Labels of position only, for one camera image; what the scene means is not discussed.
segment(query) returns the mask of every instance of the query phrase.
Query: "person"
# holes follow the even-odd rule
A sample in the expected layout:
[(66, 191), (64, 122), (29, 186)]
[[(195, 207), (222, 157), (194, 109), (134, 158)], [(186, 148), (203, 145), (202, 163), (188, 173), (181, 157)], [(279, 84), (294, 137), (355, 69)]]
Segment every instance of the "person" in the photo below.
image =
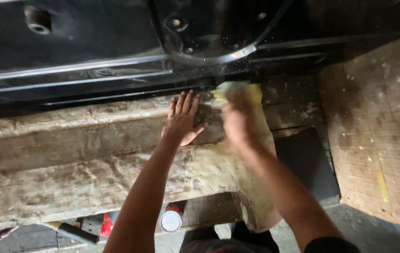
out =
[[(292, 228), (302, 252), (359, 252), (345, 241), (321, 206), (301, 182), (259, 141), (255, 120), (245, 91), (227, 93), (223, 108), (224, 131), (242, 157), (266, 186), (276, 210)], [(169, 105), (162, 138), (142, 169), (120, 210), (104, 253), (154, 252), (154, 233), (163, 202), (169, 168), (180, 146), (188, 145), (208, 123), (193, 127), (199, 95), (190, 90)], [(270, 232), (250, 233), (237, 223), (232, 239), (220, 240), (214, 228), (189, 231), (180, 252), (253, 253), (279, 252)]]

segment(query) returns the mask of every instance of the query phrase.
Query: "wooden floor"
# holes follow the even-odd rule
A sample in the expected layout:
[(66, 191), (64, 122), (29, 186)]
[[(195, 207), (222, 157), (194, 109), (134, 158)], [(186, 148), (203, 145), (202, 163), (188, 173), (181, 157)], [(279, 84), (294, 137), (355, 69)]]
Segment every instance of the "wooden floor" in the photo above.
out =
[(400, 224), (400, 39), (319, 78), (342, 201)]

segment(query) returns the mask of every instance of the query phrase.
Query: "black shirt sleeve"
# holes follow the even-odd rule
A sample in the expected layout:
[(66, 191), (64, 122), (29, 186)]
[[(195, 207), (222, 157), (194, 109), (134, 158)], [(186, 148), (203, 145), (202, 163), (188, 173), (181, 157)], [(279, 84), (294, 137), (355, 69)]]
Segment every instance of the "black shirt sleeve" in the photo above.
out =
[(312, 240), (305, 247), (304, 253), (361, 253), (352, 243), (337, 237), (322, 237)]

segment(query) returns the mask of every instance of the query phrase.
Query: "hand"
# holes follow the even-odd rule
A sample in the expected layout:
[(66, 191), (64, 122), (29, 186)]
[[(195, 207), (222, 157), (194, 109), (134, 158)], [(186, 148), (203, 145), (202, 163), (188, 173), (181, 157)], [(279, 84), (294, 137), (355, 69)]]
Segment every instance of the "hand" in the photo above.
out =
[(205, 122), (194, 127), (194, 117), (197, 113), (200, 95), (195, 96), (191, 106), (193, 95), (193, 90), (190, 90), (187, 96), (186, 92), (183, 91), (178, 101), (175, 98), (170, 101), (169, 115), (161, 133), (161, 136), (170, 135), (175, 139), (180, 139), (180, 146), (191, 143), (208, 126), (208, 123)]
[(222, 108), (223, 128), (231, 143), (242, 151), (258, 142), (252, 104), (245, 90), (231, 90), (226, 97), (230, 104)]

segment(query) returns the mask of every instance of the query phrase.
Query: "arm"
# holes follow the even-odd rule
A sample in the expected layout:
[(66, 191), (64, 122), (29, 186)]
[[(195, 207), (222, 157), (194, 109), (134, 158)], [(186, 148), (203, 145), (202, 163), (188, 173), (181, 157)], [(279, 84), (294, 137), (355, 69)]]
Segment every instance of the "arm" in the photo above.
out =
[(302, 183), (258, 140), (251, 105), (243, 91), (231, 91), (231, 105), (223, 110), (224, 129), (229, 140), (250, 163), (269, 191), (303, 252), (313, 239), (341, 237), (338, 229)]
[(208, 123), (193, 128), (199, 103), (193, 91), (182, 92), (175, 106), (170, 102), (162, 138), (150, 160), (137, 177), (120, 209), (104, 253), (154, 252), (155, 228), (163, 203), (169, 168), (179, 146), (189, 144)]

